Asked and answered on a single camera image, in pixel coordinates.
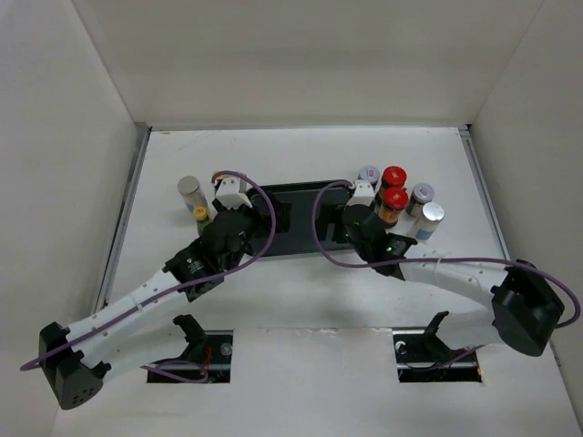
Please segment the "white lid brown spice jar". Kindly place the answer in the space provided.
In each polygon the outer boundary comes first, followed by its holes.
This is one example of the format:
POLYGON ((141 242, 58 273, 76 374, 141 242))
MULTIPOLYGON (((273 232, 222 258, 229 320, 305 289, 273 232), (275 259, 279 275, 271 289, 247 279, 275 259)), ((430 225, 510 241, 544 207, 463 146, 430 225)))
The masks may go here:
POLYGON ((380 170, 372 165, 362 166, 358 172, 358 178, 368 181, 374 188, 377 186, 380 176, 380 170))

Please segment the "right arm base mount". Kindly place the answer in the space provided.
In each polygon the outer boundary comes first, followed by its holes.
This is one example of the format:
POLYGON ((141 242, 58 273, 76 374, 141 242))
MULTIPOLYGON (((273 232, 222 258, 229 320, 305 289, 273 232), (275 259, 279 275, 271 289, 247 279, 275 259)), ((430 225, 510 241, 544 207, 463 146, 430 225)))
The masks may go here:
POLYGON ((424 328, 393 330, 399 382, 482 382, 477 347, 452 350, 438 339, 438 328, 447 315, 438 312, 424 328))

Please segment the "silver lid blue label jar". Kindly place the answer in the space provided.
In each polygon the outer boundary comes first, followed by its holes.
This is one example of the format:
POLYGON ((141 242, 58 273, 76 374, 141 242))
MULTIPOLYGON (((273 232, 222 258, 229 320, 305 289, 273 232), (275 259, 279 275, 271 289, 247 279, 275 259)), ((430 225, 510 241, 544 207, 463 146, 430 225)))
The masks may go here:
POLYGON ((418 214, 410 235, 418 241, 427 241, 433 236, 444 218, 445 209, 438 203, 428 202, 423 205, 418 214))

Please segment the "red lid sauce jar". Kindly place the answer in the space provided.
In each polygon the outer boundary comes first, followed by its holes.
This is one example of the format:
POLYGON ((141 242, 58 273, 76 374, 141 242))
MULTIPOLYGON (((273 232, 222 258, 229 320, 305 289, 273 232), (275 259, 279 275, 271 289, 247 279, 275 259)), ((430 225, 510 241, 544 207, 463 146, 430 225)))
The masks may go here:
POLYGON ((409 196, 404 188, 391 187, 384 191, 378 216, 387 229, 397 224, 408 202, 409 196))
POLYGON ((384 170, 381 176, 379 193, 383 194, 388 188, 404 188, 406 180, 407 173, 403 168, 399 166, 389 166, 384 170))

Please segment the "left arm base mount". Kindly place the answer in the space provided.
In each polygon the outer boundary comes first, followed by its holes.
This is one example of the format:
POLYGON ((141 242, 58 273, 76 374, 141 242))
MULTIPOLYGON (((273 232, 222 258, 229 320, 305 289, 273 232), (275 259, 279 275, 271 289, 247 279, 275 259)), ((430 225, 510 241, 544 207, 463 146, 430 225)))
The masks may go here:
POLYGON ((191 315, 179 315, 173 323, 186 346, 180 355, 147 365, 147 383, 229 383, 234 332, 204 330, 191 315))

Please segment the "silver lid white granule jar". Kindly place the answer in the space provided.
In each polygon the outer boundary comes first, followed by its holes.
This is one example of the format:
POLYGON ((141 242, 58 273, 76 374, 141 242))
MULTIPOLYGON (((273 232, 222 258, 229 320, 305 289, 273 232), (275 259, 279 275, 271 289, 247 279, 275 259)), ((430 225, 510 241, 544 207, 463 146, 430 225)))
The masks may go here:
POLYGON ((208 202, 203 189, 196 177, 185 176, 181 178, 177 184, 177 188, 191 214, 193 214, 197 208, 208 207, 208 202))

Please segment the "yellow cap sauce bottle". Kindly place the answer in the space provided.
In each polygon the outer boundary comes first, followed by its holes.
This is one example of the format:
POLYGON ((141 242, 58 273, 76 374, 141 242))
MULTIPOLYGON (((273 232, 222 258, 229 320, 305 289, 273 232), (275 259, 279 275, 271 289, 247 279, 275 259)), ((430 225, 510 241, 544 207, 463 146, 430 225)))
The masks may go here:
POLYGON ((212 222, 208 209, 204 206, 197 206, 193 209, 192 215, 196 220, 197 231, 201 236, 204 229, 212 222))

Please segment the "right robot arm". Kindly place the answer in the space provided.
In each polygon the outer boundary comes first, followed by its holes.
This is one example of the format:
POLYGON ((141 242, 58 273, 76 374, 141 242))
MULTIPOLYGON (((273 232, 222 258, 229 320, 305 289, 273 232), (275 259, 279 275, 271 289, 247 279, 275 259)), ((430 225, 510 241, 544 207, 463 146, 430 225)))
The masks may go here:
POLYGON ((544 352, 564 305, 532 265, 448 263, 414 239, 385 231, 381 219, 365 205, 346 207, 342 224, 354 251, 377 273, 478 304, 469 312, 440 310, 434 315, 422 339, 429 358, 440 361, 464 347, 498 343, 531 357, 544 352))

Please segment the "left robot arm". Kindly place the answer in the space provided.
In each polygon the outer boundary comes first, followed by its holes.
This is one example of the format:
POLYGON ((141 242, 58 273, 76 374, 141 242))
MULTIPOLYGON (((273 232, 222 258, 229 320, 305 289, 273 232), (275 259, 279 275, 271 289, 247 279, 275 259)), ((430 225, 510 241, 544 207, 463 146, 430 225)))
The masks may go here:
POLYGON ((59 407, 88 401, 121 365, 111 353, 150 321, 191 303, 243 269, 241 259, 261 218, 253 208, 222 210, 200 237, 125 298, 91 317, 63 327, 56 322, 39 333, 38 367, 59 407))

